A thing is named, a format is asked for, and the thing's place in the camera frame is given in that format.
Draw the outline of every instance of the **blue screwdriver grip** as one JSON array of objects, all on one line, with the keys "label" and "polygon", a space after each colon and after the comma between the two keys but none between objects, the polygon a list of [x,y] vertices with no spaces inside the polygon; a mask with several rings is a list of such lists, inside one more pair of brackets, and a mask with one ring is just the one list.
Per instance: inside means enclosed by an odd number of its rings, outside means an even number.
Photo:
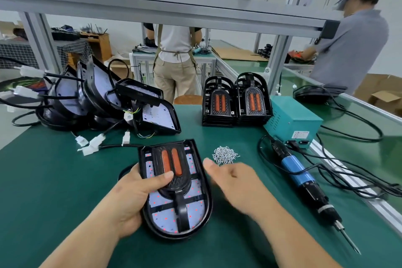
[{"label": "blue screwdriver grip", "polygon": [[[293,155],[282,159],[282,166],[292,173],[297,173],[305,169],[303,164],[300,163],[299,159]],[[297,186],[301,186],[307,181],[315,181],[308,171],[301,173],[300,175],[290,175],[290,177],[293,179],[295,184],[297,184]]]}]

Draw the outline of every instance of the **khaki pants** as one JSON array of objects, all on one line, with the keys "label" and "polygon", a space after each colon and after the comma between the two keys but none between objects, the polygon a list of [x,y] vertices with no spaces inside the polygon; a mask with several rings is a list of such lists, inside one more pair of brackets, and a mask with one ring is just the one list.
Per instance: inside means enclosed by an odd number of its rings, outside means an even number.
[{"label": "khaki pants", "polygon": [[173,104],[174,91],[177,96],[195,94],[197,72],[191,59],[185,62],[164,62],[159,57],[153,69],[156,87],[163,90],[163,97]]}]

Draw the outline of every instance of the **worker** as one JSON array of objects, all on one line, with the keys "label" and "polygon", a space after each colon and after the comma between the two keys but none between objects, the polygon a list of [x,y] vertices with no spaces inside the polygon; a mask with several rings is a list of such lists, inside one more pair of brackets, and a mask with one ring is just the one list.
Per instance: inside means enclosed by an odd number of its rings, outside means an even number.
[{"label": "worker", "polygon": [[388,23],[374,6],[379,0],[341,0],[344,19],[333,39],[318,39],[302,52],[310,60],[318,52],[310,78],[347,87],[352,95],[388,41]]},{"label": "worker", "polygon": [[150,40],[157,38],[153,79],[163,90],[164,99],[173,103],[175,91],[177,96],[195,94],[197,63],[191,49],[202,40],[201,28],[152,23],[144,26]]},{"label": "worker", "polygon": [[[219,167],[205,159],[204,169],[230,204],[258,223],[272,246],[279,267],[340,267],[279,204],[250,166],[237,163]],[[118,241],[141,225],[140,210],[148,193],[162,188],[172,179],[172,171],[141,179],[138,164],[135,165],[40,268],[106,267]]]}]

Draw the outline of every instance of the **checkered tablecloth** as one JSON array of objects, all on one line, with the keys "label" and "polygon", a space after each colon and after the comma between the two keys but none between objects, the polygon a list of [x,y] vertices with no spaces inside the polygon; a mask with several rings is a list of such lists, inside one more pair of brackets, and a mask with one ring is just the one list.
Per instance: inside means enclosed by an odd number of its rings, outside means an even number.
[{"label": "checkered tablecloth", "polygon": [[[68,52],[75,52],[81,55],[81,61],[87,62],[92,54],[92,49],[85,39],[78,39],[74,42],[55,41],[57,52],[62,60],[63,68],[68,63]],[[0,56],[15,58],[28,66],[39,68],[35,55],[28,41],[20,38],[0,40]],[[0,60],[0,69],[13,68],[15,63]]]}]

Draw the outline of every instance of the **screwdriver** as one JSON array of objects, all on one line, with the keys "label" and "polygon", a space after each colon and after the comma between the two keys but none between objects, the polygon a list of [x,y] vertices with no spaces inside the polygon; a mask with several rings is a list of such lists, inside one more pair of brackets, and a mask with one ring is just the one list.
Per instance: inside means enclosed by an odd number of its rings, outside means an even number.
[{"label": "screwdriver", "polygon": [[344,238],[352,246],[352,248],[361,255],[359,248],[353,243],[345,232],[342,225],[342,218],[335,210],[334,206],[329,203],[329,198],[324,194],[318,183],[305,170],[299,159],[279,140],[269,136],[271,146],[274,152],[281,159],[281,164],[289,173],[294,183],[298,186],[298,192],[303,201],[313,210],[317,210],[318,214],[335,229],[342,233]]}]

